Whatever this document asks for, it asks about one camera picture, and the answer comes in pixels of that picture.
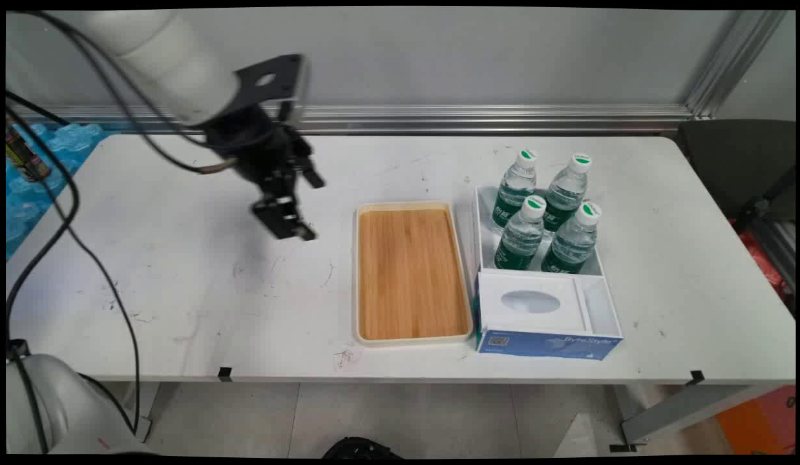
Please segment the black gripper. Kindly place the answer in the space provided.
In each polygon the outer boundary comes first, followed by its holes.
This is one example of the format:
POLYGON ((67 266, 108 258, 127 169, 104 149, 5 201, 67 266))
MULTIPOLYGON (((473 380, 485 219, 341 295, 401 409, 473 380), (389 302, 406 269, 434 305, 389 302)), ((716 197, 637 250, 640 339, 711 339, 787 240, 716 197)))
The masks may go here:
POLYGON ((250 211, 274 238, 317 238, 302 220, 294 188, 298 173, 312 189, 326 183, 315 170, 311 145, 294 127, 252 105, 205 123, 205 144, 225 160, 235 160, 238 175, 263 193, 250 211))

